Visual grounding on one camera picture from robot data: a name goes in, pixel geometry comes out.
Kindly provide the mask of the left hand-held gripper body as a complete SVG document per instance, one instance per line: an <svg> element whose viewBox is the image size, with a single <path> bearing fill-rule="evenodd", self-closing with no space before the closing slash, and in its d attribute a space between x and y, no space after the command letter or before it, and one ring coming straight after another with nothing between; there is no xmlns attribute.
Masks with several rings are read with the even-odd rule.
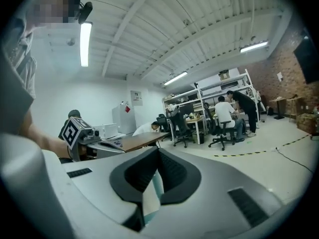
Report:
<svg viewBox="0 0 319 239"><path fill-rule="evenodd" d="M76 117L70 117L62 131L62 137L70 150L76 148L78 144L87 145L101 140L97 129Z"/></svg>

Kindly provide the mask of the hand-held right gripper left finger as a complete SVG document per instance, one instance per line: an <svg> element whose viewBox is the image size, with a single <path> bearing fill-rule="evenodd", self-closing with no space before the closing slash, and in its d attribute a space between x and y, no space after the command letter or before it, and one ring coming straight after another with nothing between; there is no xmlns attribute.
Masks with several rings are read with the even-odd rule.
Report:
<svg viewBox="0 0 319 239"><path fill-rule="evenodd" d="M144 222L142 198L122 200L112 171L152 152L147 147L92 161L62 164L23 137L0 136L0 175L23 215L49 239L158 239Z"/></svg>

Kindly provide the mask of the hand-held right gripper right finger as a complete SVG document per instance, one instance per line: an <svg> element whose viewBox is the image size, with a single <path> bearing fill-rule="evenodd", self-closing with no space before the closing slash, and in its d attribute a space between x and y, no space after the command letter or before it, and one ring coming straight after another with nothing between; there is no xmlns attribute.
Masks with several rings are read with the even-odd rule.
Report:
<svg viewBox="0 0 319 239"><path fill-rule="evenodd" d="M268 220L282 208L282 201L263 185L226 163L177 150L159 149L177 161L198 169L178 193L193 189L178 204L162 205L141 234L152 239L232 239Z"/></svg>

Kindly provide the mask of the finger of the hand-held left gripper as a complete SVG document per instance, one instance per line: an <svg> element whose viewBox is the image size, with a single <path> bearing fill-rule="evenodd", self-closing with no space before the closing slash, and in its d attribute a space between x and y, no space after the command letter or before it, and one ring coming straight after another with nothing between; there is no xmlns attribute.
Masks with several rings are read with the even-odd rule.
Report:
<svg viewBox="0 0 319 239"><path fill-rule="evenodd" d="M87 145L87 154L97 159L107 158L125 153L123 150L114 147L105 141L97 141Z"/></svg>

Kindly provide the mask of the person's left hand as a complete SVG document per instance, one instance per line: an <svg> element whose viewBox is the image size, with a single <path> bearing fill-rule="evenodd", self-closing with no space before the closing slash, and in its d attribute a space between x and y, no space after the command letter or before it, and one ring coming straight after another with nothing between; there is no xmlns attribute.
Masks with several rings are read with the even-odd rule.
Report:
<svg viewBox="0 0 319 239"><path fill-rule="evenodd" d="M97 150L86 145L77 145L78 157L80 161L94 160L97 158Z"/></svg>

